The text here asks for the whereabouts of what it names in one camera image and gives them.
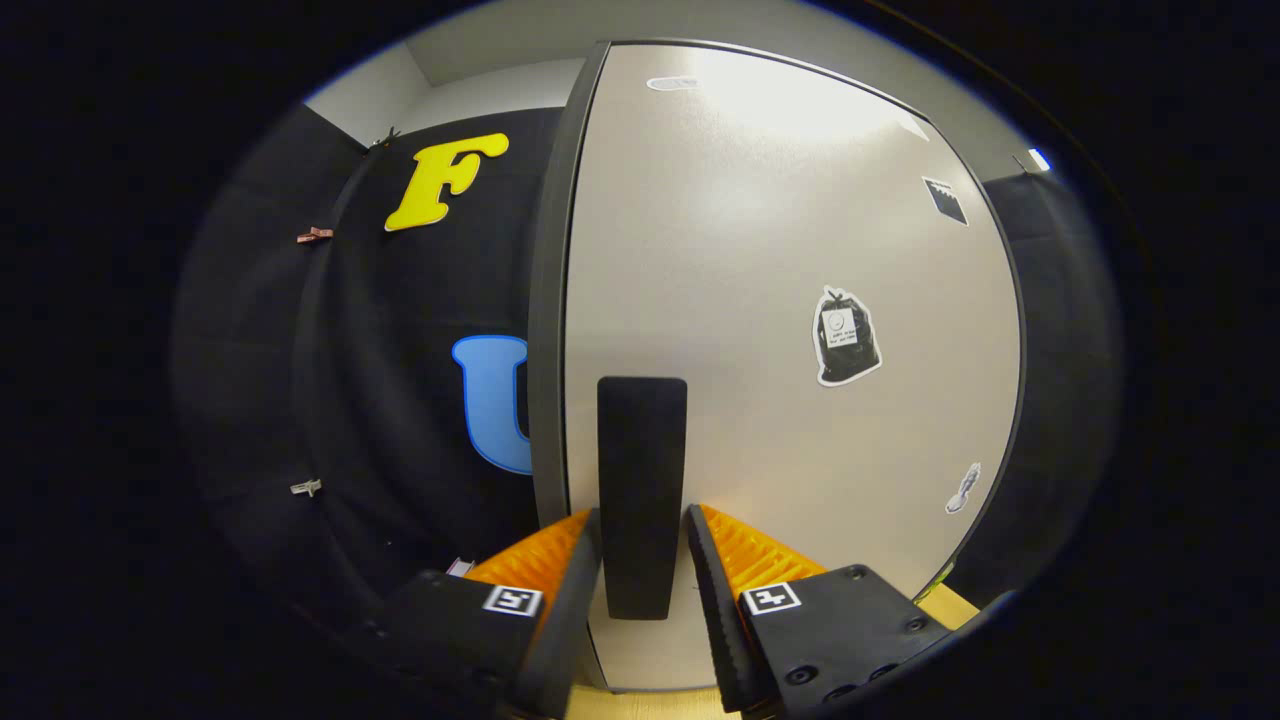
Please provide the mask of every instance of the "ceiling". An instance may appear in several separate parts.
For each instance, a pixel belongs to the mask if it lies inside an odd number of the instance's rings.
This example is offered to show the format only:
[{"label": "ceiling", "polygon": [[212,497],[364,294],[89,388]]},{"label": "ceiling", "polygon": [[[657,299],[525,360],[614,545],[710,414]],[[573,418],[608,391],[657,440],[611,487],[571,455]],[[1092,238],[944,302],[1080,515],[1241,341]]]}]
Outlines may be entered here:
[{"label": "ceiling", "polygon": [[[840,24],[792,0],[497,0],[404,41],[431,86],[512,65],[582,58],[598,40],[687,37],[786,55]],[[817,61],[814,58],[799,58]]]},{"label": "ceiling", "polygon": [[404,45],[431,87],[545,60],[585,58],[599,40],[682,37],[812,63],[915,108],[982,179],[1020,172],[1029,140],[945,70],[876,32],[796,0],[497,0]]}]

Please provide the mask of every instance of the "screw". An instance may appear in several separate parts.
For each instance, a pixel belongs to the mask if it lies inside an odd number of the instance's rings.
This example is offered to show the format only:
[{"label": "screw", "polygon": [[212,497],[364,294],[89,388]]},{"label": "screw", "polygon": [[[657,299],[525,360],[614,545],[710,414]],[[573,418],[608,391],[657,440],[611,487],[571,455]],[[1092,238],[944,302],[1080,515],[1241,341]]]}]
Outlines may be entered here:
[{"label": "screw", "polygon": [[818,676],[818,669],[812,665],[801,665],[786,674],[783,678],[788,685],[803,685]]},{"label": "screw", "polygon": [[387,638],[387,630],[381,629],[374,620],[365,620],[365,630],[372,633],[378,639]]},{"label": "screw", "polygon": [[497,673],[483,667],[471,673],[471,680],[481,685],[497,685],[502,682]]},{"label": "screw", "polygon": [[858,689],[858,685],[840,685],[838,688],[827,693],[827,697],[822,698],[822,702],[831,702],[840,696],[846,696]]},{"label": "screw", "polygon": [[883,675],[884,673],[888,673],[890,670],[892,670],[895,667],[897,667],[897,664],[896,662],[891,662],[891,664],[888,664],[888,665],[886,665],[886,666],[876,670],[874,673],[872,673],[870,679],[874,680],[876,678],[879,678],[881,675]]}]

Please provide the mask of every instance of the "metal clip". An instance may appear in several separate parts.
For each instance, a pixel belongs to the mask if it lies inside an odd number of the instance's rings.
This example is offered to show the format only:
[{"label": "metal clip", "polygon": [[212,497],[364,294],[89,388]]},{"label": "metal clip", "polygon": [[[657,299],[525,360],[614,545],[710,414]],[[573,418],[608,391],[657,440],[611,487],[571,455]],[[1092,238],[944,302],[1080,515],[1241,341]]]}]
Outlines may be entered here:
[{"label": "metal clip", "polygon": [[323,486],[320,484],[320,478],[316,478],[314,480],[307,480],[305,483],[289,486],[289,492],[292,492],[293,495],[307,493],[307,497],[315,497],[316,491],[320,489],[321,487]]},{"label": "metal clip", "polygon": [[317,241],[320,238],[328,240],[328,238],[332,238],[332,237],[333,237],[333,231],[332,229],[321,229],[321,228],[312,227],[311,232],[303,233],[303,234],[298,236],[298,243],[301,245],[303,242],[315,242],[315,241]]}]

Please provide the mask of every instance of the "yellow letter f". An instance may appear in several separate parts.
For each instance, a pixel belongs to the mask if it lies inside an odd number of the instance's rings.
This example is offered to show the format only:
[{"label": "yellow letter f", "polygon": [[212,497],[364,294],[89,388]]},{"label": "yellow letter f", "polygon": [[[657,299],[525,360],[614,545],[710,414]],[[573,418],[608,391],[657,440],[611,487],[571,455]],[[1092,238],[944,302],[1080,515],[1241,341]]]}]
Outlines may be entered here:
[{"label": "yellow letter f", "polygon": [[[507,136],[495,132],[483,137],[470,137],[457,142],[445,142],[424,147],[413,155],[417,168],[404,190],[404,199],[401,200],[398,210],[387,217],[385,229],[402,231],[417,225],[429,225],[444,219],[449,206],[440,202],[440,191],[445,183],[451,195],[462,195],[476,179],[480,170],[480,156],[474,152],[484,152],[489,158],[497,158],[507,151],[509,146]],[[453,159],[462,152],[472,152],[458,160]]]}]

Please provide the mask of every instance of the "door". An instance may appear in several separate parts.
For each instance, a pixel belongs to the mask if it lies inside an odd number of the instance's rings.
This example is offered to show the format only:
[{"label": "door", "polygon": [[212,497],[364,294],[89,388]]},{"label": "door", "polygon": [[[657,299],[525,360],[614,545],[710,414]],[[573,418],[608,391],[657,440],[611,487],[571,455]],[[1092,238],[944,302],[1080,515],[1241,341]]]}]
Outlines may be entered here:
[{"label": "door", "polygon": [[[778,60],[614,45],[570,228],[571,510],[599,503],[598,380],[681,378],[685,505],[923,589],[997,475],[1021,352],[1000,231],[938,132]],[[667,620],[611,619],[602,574],[614,689],[716,682],[681,536]]]}]

